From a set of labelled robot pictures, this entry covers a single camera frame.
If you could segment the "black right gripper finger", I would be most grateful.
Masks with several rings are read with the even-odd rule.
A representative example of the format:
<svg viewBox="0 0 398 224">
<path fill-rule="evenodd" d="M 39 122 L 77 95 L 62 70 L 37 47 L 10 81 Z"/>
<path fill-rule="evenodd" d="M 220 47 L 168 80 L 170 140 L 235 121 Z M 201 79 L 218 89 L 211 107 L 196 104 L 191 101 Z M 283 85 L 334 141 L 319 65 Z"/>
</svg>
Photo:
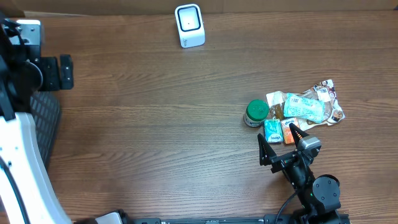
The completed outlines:
<svg viewBox="0 0 398 224">
<path fill-rule="evenodd" d="M 298 126 L 294 123 L 289 124 L 290 132 L 292 133 L 292 137 L 294 139 L 294 143 L 296 147 L 305 147 L 307 145 L 308 137 L 310 136 L 305 131 L 302 131 Z"/>
<path fill-rule="evenodd" d="M 273 163 L 273 160 L 277 157 L 273 148 L 266 141 L 262 134 L 257 135 L 259 143 L 259 163 L 261 166 L 268 166 Z"/>
</svg>

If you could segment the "teal Kleenex tissue pack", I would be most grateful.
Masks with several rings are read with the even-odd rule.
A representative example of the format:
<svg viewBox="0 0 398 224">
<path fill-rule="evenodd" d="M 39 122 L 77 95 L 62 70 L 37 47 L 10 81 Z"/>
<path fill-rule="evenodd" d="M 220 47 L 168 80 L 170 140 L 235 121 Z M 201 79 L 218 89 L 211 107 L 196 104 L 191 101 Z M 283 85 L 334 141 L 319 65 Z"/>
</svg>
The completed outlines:
<svg viewBox="0 0 398 224">
<path fill-rule="evenodd" d="M 268 143 L 281 143 L 284 141 L 279 119 L 266 119 L 264 121 L 264 133 Z"/>
</svg>

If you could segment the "teal snack packet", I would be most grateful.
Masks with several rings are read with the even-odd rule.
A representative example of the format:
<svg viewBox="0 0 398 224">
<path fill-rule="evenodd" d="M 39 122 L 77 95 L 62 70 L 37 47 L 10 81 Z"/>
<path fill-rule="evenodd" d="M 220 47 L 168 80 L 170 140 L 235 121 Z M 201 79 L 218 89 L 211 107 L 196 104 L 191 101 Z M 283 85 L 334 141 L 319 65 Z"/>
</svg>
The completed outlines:
<svg viewBox="0 0 398 224">
<path fill-rule="evenodd" d="M 324 102 L 287 93 L 287 98 L 284 102 L 285 117 L 298 117 L 314 123 L 321 123 L 324 112 Z"/>
</svg>

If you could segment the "beige Pantree snack bag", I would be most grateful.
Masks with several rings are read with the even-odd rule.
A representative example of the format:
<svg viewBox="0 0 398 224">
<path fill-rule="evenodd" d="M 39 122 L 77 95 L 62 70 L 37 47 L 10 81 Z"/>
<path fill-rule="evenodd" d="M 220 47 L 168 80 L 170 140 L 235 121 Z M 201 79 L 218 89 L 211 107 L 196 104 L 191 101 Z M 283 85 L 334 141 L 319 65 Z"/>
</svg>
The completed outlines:
<svg viewBox="0 0 398 224">
<path fill-rule="evenodd" d="M 325 112 L 323 121 L 321 123 L 315 123 L 307 119 L 297 118 L 300 129 L 303 131 L 325 124 L 331 126 L 345 118 L 345 114 L 341 106 L 338 104 L 333 80 L 324 80 L 312 86 L 303 93 L 296 93 L 295 95 L 312 100 L 323 101 L 325 104 Z M 287 94 L 282 91 L 275 91 L 266 94 L 266 100 L 269 106 L 269 114 L 271 115 L 272 119 L 279 119 L 281 121 L 287 119 L 287 117 L 284 116 L 284 104 L 286 99 Z"/>
</svg>

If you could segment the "orange snack packet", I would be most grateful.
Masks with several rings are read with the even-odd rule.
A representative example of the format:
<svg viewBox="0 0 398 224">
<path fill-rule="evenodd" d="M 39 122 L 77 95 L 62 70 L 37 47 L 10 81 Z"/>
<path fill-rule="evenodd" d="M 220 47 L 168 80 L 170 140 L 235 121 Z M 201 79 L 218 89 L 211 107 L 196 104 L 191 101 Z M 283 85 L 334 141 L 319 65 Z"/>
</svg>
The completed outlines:
<svg viewBox="0 0 398 224">
<path fill-rule="evenodd" d="M 284 137 L 284 143 L 285 144 L 293 144 L 294 143 L 294 137 L 292 135 L 292 132 L 290 130 L 290 124 L 293 123 L 296 125 L 298 128 L 299 122 L 297 118 L 287 118 L 281 121 L 281 127 L 283 131 L 283 137 Z"/>
</svg>

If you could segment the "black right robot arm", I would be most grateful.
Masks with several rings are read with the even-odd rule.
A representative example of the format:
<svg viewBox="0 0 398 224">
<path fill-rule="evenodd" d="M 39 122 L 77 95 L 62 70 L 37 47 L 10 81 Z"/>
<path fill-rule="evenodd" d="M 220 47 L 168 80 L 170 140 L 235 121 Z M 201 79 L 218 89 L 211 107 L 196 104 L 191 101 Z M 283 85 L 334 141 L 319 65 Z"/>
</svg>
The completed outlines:
<svg viewBox="0 0 398 224">
<path fill-rule="evenodd" d="M 340 215 L 340 181 L 333 175 L 315 177 L 310 169 L 322 147 L 321 141 L 294 124 L 289 125 L 295 149 L 278 156 L 264 135 L 258 134 L 259 164 L 271 166 L 271 172 L 282 172 L 294 189 L 275 215 L 265 215 L 265 223 L 349 223 Z"/>
</svg>

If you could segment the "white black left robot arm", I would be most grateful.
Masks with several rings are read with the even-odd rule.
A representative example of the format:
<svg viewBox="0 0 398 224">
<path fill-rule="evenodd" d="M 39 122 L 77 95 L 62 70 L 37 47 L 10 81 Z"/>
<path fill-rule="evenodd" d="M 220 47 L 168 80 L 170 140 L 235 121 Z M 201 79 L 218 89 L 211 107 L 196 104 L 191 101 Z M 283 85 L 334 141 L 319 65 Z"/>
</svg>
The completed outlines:
<svg viewBox="0 0 398 224">
<path fill-rule="evenodd" d="M 39 152 L 30 98 L 41 84 L 37 66 L 1 59 L 1 201 L 10 223 L 72 223 Z"/>
</svg>

